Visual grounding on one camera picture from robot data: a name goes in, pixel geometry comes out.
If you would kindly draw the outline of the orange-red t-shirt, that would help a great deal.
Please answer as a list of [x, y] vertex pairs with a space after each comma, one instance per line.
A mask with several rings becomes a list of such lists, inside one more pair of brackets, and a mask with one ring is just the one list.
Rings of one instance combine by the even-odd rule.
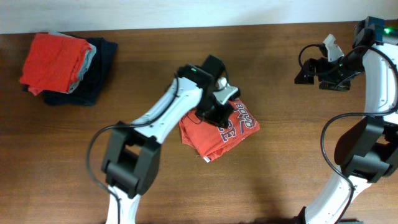
[[226, 128], [201, 121], [194, 111], [188, 112], [179, 121], [182, 143], [196, 149], [206, 162], [221, 157], [249, 135], [260, 130], [260, 124], [241, 100], [230, 103], [234, 111], [229, 116]]

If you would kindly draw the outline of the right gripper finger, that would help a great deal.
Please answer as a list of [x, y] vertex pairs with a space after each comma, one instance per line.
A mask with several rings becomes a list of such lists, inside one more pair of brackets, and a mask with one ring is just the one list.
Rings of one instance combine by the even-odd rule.
[[294, 83], [297, 85], [313, 85], [314, 77], [301, 69], [301, 71], [299, 71], [298, 75], [295, 77]]
[[340, 84], [333, 84], [327, 82], [321, 82], [319, 84], [319, 89], [321, 90], [331, 90], [331, 91], [349, 91], [351, 87], [350, 81], [340, 83]]

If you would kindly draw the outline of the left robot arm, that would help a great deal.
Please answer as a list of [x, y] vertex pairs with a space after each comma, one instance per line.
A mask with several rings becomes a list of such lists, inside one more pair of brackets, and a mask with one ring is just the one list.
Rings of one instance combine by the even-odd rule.
[[107, 223], [136, 221], [141, 196], [159, 171], [161, 145], [190, 110], [202, 123], [228, 127], [233, 112], [229, 100], [240, 92], [228, 84], [225, 72], [224, 63], [213, 55], [200, 66], [182, 66], [148, 112], [130, 124], [120, 121], [111, 127], [101, 165], [110, 196]]

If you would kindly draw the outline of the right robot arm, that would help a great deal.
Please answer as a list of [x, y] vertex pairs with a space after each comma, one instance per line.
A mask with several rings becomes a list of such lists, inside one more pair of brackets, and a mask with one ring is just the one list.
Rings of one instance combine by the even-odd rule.
[[[376, 17], [359, 21], [354, 28], [352, 50], [344, 54], [329, 35], [316, 44], [323, 56], [299, 61], [301, 70], [294, 82], [321, 90], [348, 91], [351, 81], [366, 76], [363, 112], [339, 114], [323, 127], [320, 148], [333, 170], [319, 196], [293, 218], [293, 223], [342, 223], [353, 200], [382, 177], [397, 170], [397, 29]], [[335, 121], [360, 117], [335, 146], [331, 161], [325, 151], [328, 127]]]

